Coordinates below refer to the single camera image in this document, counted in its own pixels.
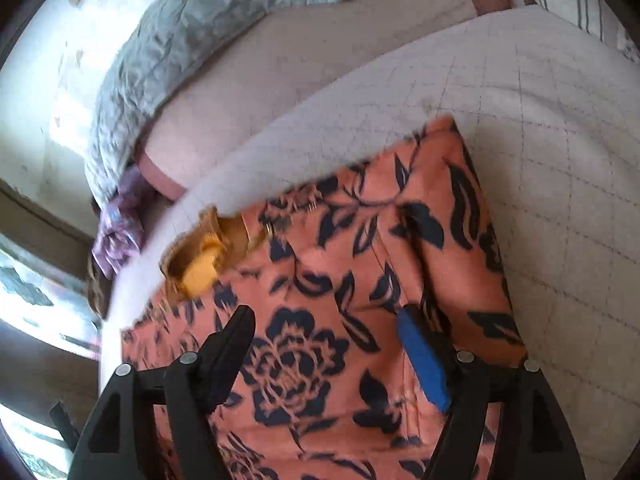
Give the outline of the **brown crumpled cloth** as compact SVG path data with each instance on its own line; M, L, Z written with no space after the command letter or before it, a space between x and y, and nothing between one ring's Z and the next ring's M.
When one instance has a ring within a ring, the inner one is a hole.
M112 282L104 276L93 255L88 255L87 266L89 307L101 320L106 320L111 303Z

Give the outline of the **orange black floral garment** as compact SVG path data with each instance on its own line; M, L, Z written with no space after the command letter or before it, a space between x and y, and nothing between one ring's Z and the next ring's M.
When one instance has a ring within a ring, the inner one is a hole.
M456 348L526 355L494 226L456 123L244 210L253 249L201 296L153 304L122 334L140 370L170 364L236 308L255 336L209 423L235 479L411 479L445 417L397 335L417 308Z

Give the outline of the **purple crumpled cloth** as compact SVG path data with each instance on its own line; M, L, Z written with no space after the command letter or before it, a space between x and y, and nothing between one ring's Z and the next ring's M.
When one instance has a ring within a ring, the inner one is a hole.
M152 185L140 168L132 165L122 175L114 196L101 209L92 256L108 280L114 278L131 257L140 254L145 240L141 215L154 197Z

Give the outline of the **pink quilted bed cover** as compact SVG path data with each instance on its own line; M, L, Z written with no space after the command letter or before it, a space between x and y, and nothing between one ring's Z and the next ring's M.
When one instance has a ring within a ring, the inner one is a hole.
M245 209L440 116L471 156L525 357L558 396L587 476L613 477L639 439L639 70L538 6L383 55L213 166L119 275L100 381L153 304L198 298L253 249Z

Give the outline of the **pink bed headboard cushion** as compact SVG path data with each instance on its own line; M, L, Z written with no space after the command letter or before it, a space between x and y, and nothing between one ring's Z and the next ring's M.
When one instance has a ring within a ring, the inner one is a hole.
M215 54L163 106L137 154L153 188L178 200L224 156L334 80L513 0L347 0L270 14Z

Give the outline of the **striped floral pillow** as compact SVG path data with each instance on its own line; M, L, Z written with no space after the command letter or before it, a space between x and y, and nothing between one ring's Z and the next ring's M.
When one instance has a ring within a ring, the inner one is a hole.
M631 62L639 63L639 49L626 27L604 0L534 0L547 10L584 32L597 37L608 47L619 50Z

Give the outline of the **window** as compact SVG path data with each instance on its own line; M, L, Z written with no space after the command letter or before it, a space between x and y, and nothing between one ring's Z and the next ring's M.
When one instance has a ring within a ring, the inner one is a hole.
M1 423L38 479L65 479L72 452L50 409L84 426L98 397L101 321L84 291L1 253Z

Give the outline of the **grey quilted blanket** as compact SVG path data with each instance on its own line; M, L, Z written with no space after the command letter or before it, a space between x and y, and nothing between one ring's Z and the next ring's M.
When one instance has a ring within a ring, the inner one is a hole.
M146 125L211 56L274 11L343 1L154 0L96 96L85 157L96 203L112 199Z

